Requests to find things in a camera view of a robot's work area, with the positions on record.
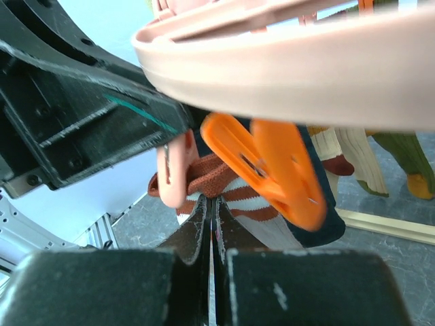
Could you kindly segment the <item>maroon olive striped sock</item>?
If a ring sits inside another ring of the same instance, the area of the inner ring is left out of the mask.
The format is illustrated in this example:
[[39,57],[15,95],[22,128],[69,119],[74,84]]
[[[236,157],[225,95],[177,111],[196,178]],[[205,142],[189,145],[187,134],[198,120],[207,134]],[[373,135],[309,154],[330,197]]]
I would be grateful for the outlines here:
[[372,137],[405,172],[407,187],[413,196],[423,200],[434,198],[434,171],[414,132],[403,134],[324,126],[307,129],[334,196],[339,178],[350,175],[367,193],[389,196],[381,167],[368,142],[368,137]]

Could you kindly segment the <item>red white striped sock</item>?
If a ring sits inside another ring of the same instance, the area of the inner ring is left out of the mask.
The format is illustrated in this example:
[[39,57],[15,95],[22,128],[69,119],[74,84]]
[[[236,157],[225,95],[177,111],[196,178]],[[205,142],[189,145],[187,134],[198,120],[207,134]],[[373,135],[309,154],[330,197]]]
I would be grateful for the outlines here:
[[273,250],[302,248],[287,220],[215,154],[197,158],[189,166],[187,196],[183,205],[175,209],[179,225],[190,218],[201,195],[223,197],[232,218],[266,247]]

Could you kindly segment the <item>dark navy sock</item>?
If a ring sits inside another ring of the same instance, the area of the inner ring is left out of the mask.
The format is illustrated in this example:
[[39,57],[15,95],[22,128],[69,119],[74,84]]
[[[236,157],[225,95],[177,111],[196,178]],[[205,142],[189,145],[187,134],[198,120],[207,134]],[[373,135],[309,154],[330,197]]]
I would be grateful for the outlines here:
[[303,247],[319,247],[330,244],[331,242],[341,238],[345,233],[346,225],[336,211],[336,201],[330,188],[326,172],[314,148],[307,127],[297,125],[297,128],[302,140],[304,141],[305,147],[307,148],[307,152],[326,201],[326,217],[322,226],[316,232],[308,232],[292,225],[291,223],[288,223],[288,227]]

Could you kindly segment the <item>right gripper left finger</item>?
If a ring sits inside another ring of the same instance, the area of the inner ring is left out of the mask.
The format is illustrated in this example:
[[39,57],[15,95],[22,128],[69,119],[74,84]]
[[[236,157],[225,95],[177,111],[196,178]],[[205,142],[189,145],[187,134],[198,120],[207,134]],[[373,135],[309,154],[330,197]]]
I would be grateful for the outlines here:
[[1,296],[2,325],[204,325],[208,201],[155,249],[40,251]]

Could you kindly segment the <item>pink round clip hanger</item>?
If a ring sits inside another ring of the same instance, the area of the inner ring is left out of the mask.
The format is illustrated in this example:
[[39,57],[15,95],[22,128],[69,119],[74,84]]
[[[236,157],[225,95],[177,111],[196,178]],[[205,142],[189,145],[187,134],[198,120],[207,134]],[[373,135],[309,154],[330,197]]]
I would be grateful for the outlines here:
[[149,82],[222,113],[372,130],[434,129],[434,4],[308,27],[333,1],[172,3],[132,38]]

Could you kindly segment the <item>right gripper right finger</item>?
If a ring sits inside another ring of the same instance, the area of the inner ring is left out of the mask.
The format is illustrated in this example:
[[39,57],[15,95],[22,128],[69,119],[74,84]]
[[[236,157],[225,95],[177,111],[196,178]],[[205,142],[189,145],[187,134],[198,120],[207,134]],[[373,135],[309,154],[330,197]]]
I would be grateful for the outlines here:
[[387,264],[344,249],[272,251],[212,202],[219,325],[410,325]]

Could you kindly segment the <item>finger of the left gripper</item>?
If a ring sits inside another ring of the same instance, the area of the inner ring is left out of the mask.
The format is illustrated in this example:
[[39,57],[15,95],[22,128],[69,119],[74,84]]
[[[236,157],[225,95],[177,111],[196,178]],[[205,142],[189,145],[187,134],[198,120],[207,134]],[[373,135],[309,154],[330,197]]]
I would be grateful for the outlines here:
[[192,125],[57,1],[1,2],[1,186],[19,198],[84,180]]

